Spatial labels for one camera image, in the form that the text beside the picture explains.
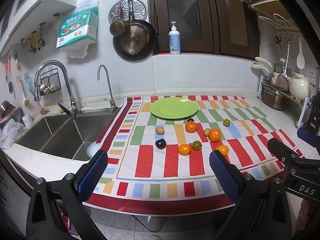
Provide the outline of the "green tomato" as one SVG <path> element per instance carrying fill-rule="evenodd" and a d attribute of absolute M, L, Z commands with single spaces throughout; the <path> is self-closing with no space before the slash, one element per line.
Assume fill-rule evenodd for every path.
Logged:
<path fill-rule="evenodd" d="M 195 140 L 191 146 L 193 150 L 198 151 L 201 149 L 202 143 L 199 140 Z"/>
<path fill-rule="evenodd" d="M 226 126 L 226 127 L 229 127 L 230 124 L 231 124 L 231 121 L 230 121 L 229 119 L 225 119 L 225 120 L 223 121 L 223 125 Z"/>

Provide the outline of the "large orange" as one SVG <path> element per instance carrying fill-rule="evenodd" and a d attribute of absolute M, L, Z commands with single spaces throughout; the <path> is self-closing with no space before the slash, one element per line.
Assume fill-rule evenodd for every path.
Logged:
<path fill-rule="evenodd" d="M 194 121 L 189 121 L 185 124 L 185 130 L 188 133 L 194 133 L 197 131 L 197 123 L 195 123 Z"/>
<path fill-rule="evenodd" d="M 218 142 L 221 140 L 221 132 L 219 129 L 211 129 L 208 138 L 211 142 Z"/>

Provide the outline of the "tan longan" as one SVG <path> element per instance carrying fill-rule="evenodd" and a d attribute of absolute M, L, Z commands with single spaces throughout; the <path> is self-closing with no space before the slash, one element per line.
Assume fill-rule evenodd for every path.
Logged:
<path fill-rule="evenodd" d="M 205 130 L 203 131 L 203 133 L 204 133 L 204 135 L 205 135 L 206 137 L 208 137 L 209 134 L 210 134 L 210 128 L 205 129 Z"/>
<path fill-rule="evenodd" d="M 164 134 L 164 128 L 162 126 L 158 126 L 156 127 L 156 133 L 159 135 L 163 135 Z"/>

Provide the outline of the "green tomato front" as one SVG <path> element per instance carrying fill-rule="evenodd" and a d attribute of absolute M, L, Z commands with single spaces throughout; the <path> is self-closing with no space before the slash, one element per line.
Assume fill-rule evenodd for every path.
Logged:
<path fill-rule="evenodd" d="M 195 140 L 191 146 L 193 150 L 198 151 L 201 149 L 202 143 L 199 140 Z"/>

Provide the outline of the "large orange back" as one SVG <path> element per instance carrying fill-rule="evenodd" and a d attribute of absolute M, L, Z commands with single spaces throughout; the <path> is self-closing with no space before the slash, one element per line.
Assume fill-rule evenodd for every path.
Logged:
<path fill-rule="evenodd" d="M 195 123 L 194 121 L 189 121 L 185 124 L 185 130 L 188 133 L 194 133 L 197 131 L 197 123 Z"/>

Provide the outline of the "dark plum front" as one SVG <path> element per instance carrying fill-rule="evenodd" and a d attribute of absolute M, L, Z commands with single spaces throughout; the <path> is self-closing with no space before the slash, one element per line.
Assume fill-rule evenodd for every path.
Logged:
<path fill-rule="evenodd" d="M 155 142 L 155 145 L 159 150 L 163 150 L 166 148 L 167 143 L 165 139 L 161 138 Z"/>

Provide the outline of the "white ceramic jug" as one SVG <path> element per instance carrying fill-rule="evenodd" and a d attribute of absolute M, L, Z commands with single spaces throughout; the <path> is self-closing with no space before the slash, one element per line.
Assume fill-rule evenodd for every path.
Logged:
<path fill-rule="evenodd" d="M 310 83 L 313 81 L 302 74 L 294 72 L 289 83 L 290 94 L 299 101 L 304 101 L 310 96 Z"/>

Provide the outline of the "white rice spoon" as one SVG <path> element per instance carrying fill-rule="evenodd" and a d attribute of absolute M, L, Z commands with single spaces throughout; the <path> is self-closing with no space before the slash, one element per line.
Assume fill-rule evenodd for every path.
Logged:
<path fill-rule="evenodd" d="M 296 59 L 296 65 L 298 69 L 304 69 L 305 67 L 305 59 L 303 56 L 303 50 L 302 50 L 302 37 L 300 36 L 298 39 L 298 46 L 299 46 L 299 52 Z"/>

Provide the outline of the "stainless steel sink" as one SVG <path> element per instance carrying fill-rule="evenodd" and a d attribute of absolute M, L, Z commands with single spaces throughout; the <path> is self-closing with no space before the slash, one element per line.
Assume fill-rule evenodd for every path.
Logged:
<path fill-rule="evenodd" d="M 100 111 L 77 117 L 64 114 L 44 117 L 17 143 L 42 153 L 87 161 L 88 146 L 97 141 L 115 116 L 110 111 Z"/>

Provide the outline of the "white cup by sink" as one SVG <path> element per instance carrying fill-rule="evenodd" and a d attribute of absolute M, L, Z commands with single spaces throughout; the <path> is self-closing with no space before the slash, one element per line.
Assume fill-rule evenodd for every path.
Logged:
<path fill-rule="evenodd" d="M 23 121 L 25 127 L 29 127 L 33 123 L 33 119 L 31 117 L 30 113 L 27 113 L 24 116 L 22 116 L 22 121 Z"/>

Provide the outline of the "colourful striped table mat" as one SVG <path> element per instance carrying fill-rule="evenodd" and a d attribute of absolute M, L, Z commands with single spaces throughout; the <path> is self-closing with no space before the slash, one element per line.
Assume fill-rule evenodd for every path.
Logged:
<path fill-rule="evenodd" d="M 157 96 L 126 98 L 96 143 L 108 165 L 88 205 L 138 215 L 188 215 L 231 206 L 210 164 L 221 150 L 241 173 L 257 180 L 284 166 L 267 148 L 276 138 L 302 156 L 294 141 L 265 111 L 239 96 L 180 96 L 197 105 L 182 120 L 150 111 Z"/>

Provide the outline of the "black frying pan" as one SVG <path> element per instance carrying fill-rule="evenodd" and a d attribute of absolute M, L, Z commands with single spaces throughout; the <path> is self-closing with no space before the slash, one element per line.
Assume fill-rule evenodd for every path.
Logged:
<path fill-rule="evenodd" d="M 113 36 L 113 47 L 119 57 L 127 61 L 140 61 L 148 57 L 155 49 L 157 33 L 154 27 L 144 21 L 137 20 L 133 13 L 127 22 L 129 32 L 120 37 Z"/>

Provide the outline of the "metal steamer tray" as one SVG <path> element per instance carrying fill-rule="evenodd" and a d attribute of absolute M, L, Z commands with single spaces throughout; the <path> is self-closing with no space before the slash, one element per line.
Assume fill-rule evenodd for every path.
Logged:
<path fill-rule="evenodd" d="M 120 0 L 109 11 L 108 21 L 110 24 L 119 19 L 119 8 L 122 9 L 123 13 L 121 18 L 126 21 L 130 19 L 130 12 L 137 20 L 146 21 L 147 19 L 148 10 L 141 0 Z"/>

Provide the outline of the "small brass saucepan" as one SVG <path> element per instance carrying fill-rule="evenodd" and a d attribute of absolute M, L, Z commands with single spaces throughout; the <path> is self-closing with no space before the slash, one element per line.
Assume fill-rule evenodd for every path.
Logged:
<path fill-rule="evenodd" d="M 129 32 L 130 25 L 127 21 L 124 20 L 124 11 L 123 7 L 118 7 L 118 20 L 114 21 L 110 25 L 110 33 L 114 37 L 120 37 L 126 35 Z"/>

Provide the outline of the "dark wooden window frame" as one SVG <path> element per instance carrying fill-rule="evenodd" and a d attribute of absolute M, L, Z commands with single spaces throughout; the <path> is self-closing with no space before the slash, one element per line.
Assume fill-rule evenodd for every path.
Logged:
<path fill-rule="evenodd" d="M 183 53 L 254 59 L 260 54 L 256 12 L 242 0 L 148 0 L 157 33 L 155 54 L 169 52 L 169 31 L 176 23 Z"/>

